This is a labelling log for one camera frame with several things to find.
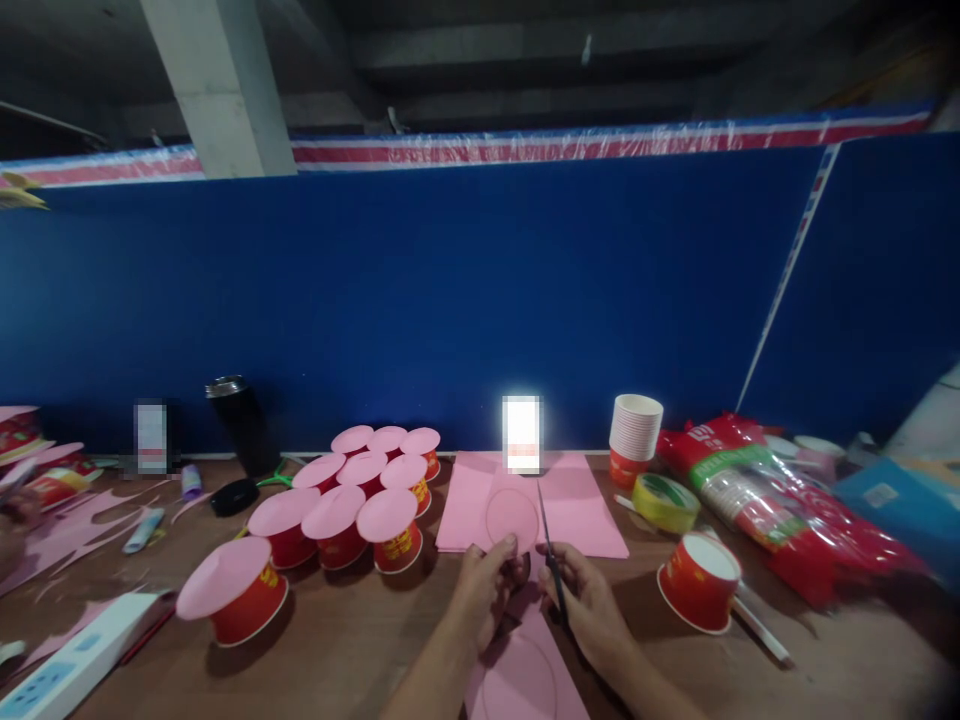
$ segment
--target red plastic bag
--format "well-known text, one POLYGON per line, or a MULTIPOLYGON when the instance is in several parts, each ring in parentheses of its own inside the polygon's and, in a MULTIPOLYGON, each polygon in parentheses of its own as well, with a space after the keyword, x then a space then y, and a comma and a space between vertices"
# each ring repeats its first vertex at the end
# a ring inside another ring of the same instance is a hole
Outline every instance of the red plastic bag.
POLYGON ((769 567, 815 609, 838 602, 841 583, 925 570, 906 546, 777 458, 751 420, 728 413, 665 430, 657 450, 724 522, 768 551, 769 567))

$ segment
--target blue partition board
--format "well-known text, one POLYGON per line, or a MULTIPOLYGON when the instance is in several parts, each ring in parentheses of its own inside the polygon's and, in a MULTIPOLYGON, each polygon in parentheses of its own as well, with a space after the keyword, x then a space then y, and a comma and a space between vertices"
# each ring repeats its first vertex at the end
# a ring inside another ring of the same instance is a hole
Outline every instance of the blue partition board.
POLYGON ((884 442, 960 359, 960 134, 843 145, 742 410, 884 442))
POLYGON ((820 148, 42 191, 0 214, 0 404, 132 444, 141 397, 229 449, 203 396, 256 388, 287 450, 356 423, 500 447, 539 394, 553 448, 606 447, 613 399, 732 407, 820 148))

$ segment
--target power strip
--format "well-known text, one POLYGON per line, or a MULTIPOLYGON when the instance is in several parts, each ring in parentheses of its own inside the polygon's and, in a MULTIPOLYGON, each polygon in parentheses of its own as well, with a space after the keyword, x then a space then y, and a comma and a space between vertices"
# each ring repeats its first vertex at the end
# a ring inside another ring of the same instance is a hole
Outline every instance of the power strip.
POLYGON ((3 702, 3 720, 63 720, 165 609, 161 595, 127 593, 77 633, 3 702))

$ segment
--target yellow tape roll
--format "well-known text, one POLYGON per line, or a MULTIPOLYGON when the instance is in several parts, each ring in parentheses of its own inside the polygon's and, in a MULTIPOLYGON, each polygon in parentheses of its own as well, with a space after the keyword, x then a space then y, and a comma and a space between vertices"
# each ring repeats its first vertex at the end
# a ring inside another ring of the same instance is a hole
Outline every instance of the yellow tape roll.
POLYGON ((682 535, 693 529, 700 501, 673 480, 645 473, 633 486, 633 508, 651 524, 682 535))

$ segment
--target black thermos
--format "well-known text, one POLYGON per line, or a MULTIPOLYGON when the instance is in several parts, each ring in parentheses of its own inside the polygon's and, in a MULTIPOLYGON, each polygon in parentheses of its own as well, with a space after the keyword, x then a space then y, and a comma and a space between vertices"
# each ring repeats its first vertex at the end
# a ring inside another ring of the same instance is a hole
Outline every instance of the black thermos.
POLYGON ((270 438, 267 419, 253 388, 241 375, 227 375, 207 385, 207 399, 237 452, 247 477, 269 475, 280 465, 280 451, 270 438))

